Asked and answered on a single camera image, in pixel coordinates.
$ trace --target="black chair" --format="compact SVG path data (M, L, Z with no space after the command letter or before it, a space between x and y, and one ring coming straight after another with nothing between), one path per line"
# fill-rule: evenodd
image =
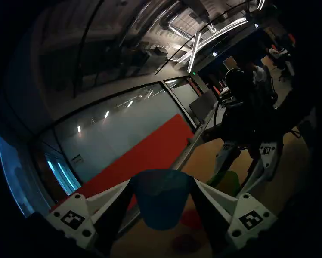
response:
M273 84L273 78L271 76L269 68L266 65L263 65L263 69L267 75L267 83L265 84L266 97L268 99L270 99L271 104L273 106L278 100L278 94L275 91L275 86Z
M285 58L280 57L279 59L276 59L270 53L268 53L267 56L271 59L273 65L281 70L281 76L278 77L278 81L281 81L281 78L289 76L290 73L285 64Z

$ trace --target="tan floor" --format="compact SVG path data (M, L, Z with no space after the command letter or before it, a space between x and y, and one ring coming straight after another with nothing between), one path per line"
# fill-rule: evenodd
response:
M198 146L183 172L206 182L213 174L215 156L222 147L219 139ZM237 173L240 183L247 176L247 168L251 158L247 151L232 164L230 170ZM296 139L292 134L284 136L284 150L277 173L272 182L267 182L252 195L255 196L273 213L278 214L287 199L296 190L298 181L303 180L309 163L309 152L302 139ZM189 197L185 210L193 208L193 201ZM201 248L189 255L178 255L172 247L172 240L182 234L190 234L201 243ZM187 226L178 224L166 231L156 231L148 228L143 220L139 221L126 235L116 241L112 248L111 257L211 257L211 248L203 230L191 230Z

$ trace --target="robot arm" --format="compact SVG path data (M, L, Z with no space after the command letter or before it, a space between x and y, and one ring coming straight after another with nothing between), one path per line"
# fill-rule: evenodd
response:
M217 163L222 165L216 166L216 173L222 171L235 148L234 143L224 144L217 156ZM225 252L239 250L249 239L257 238L261 231L267 230L276 221L276 216L249 192L273 177L279 159L277 144L263 143L260 155L260 160L237 197L188 176L191 184L189 193L214 254L222 252L222 243L225 243ZM126 213L130 212L127 208L134 192L135 188L129 179L87 199L76 193L46 219L56 230L64 232L66 238L74 239L77 246L108 256L119 232L139 216L137 212L127 220L128 223L124 223Z

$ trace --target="concrete floor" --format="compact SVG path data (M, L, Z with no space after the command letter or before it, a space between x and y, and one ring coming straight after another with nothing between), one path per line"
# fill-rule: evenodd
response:
M289 81L278 81L280 71L271 71L274 77L275 90L279 95L276 106L279 106L290 91ZM275 177L271 182L266 182L256 188L251 194L258 199L274 214L279 214L287 200L299 190L306 180L306 171L309 166L310 154L302 138L297 139L292 134L286 134L283 138L284 149ZM205 182L213 174L216 153L221 149L221 139L198 146L186 165L183 172ZM239 178L240 183L247 176L247 168L251 158L246 150L234 161L230 167ZM193 209L194 204L189 197L185 211ZM174 251L172 243L181 235L190 235L198 243L200 248L192 253L180 254ZM143 220L140 220L127 234L118 239L112 248L111 257L211 257L211 247L203 229L194 230L181 223L165 231L157 231L148 228Z

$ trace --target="blue cup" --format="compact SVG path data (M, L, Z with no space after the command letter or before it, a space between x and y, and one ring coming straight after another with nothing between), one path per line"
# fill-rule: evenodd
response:
M131 178L145 224L156 230L175 227L189 196L192 177L172 169L153 169Z

